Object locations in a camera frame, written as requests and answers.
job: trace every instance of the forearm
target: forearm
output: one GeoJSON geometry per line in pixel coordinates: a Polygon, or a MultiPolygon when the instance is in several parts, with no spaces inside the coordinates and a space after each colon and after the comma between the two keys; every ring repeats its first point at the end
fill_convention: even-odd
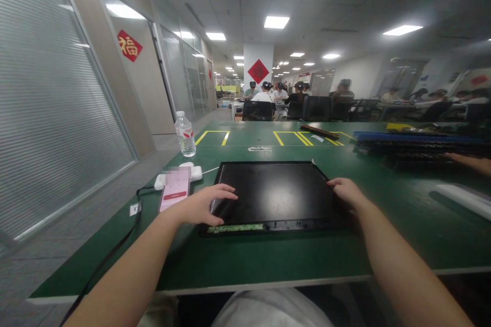
{"type": "Polygon", "coordinates": [[[375,277],[404,324],[472,326],[438,277],[382,212],[368,200],[356,210],[375,277]]]}
{"type": "Polygon", "coordinates": [[[180,222],[162,212],[96,284],[65,326],[136,326],[155,292],[180,222]]]}

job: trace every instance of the gray floor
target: gray floor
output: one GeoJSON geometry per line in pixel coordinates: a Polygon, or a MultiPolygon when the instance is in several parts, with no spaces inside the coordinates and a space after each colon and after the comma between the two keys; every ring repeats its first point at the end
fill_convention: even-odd
{"type": "MultiPolygon", "coordinates": [[[[229,109],[217,109],[193,124],[195,132],[209,122],[230,120],[229,109]]],[[[175,134],[153,136],[157,151],[111,184],[50,224],[17,253],[0,261],[0,325],[57,326],[69,305],[35,306],[25,299],[177,153],[175,134]]]]}

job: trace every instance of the office chair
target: office chair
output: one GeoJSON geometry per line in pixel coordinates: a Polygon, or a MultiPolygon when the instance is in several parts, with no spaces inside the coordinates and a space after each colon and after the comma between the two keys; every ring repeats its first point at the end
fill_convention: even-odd
{"type": "Polygon", "coordinates": [[[332,119],[348,121],[351,102],[353,100],[353,92],[335,92],[332,95],[332,119]]]}
{"type": "Polygon", "coordinates": [[[419,122],[435,122],[438,120],[440,115],[442,115],[445,111],[447,111],[450,106],[453,105],[453,102],[436,102],[425,111],[423,115],[421,115],[417,119],[412,119],[419,122]]]}
{"type": "Polygon", "coordinates": [[[356,104],[356,107],[349,113],[349,121],[352,122],[369,122],[371,121],[372,113],[377,112],[380,114],[377,108],[378,99],[367,100],[361,99],[356,104]]]}
{"type": "Polygon", "coordinates": [[[308,96],[303,101],[302,120],[327,122],[331,120],[331,97],[308,96]]]}
{"type": "Polygon", "coordinates": [[[274,108],[272,102],[245,101],[242,108],[242,121],[272,121],[274,108]]]}

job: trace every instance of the green workbench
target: green workbench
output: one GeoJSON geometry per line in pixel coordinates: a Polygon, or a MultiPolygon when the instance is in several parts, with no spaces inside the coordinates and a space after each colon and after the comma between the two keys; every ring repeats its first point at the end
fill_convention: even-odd
{"type": "MultiPolygon", "coordinates": [[[[341,132],[338,142],[299,134],[298,122],[213,122],[196,134],[196,155],[180,153],[171,166],[192,161],[203,171],[222,161],[314,160],[329,178],[353,179],[438,274],[491,270],[491,222],[457,203],[429,194],[435,184],[459,182],[486,191],[485,179],[458,174],[393,173],[376,157],[354,152],[354,131],[384,131],[381,123],[312,123],[341,132]],[[270,151],[250,150],[271,147],[270,151]]],[[[216,170],[191,184],[196,192],[214,183],[216,170]]],[[[108,262],[119,258],[158,214],[161,192],[142,196],[138,231],[108,262]]],[[[31,296],[34,303],[73,301],[95,267],[131,228],[133,197],[31,296]]],[[[179,230],[157,291],[192,294],[361,281],[371,276],[363,241],[348,230],[200,238],[198,228],[179,230]]]]}

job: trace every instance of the plastic bottle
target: plastic bottle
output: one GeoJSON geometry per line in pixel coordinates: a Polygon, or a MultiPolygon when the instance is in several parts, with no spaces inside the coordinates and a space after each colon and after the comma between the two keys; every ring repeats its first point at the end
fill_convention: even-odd
{"type": "Polygon", "coordinates": [[[194,144],[194,134],[191,122],[184,116],[184,111],[176,111],[177,120],[174,124],[179,139],[179,147],[184,157],[191,157],[196,154],[196,145],[194,144]]]}

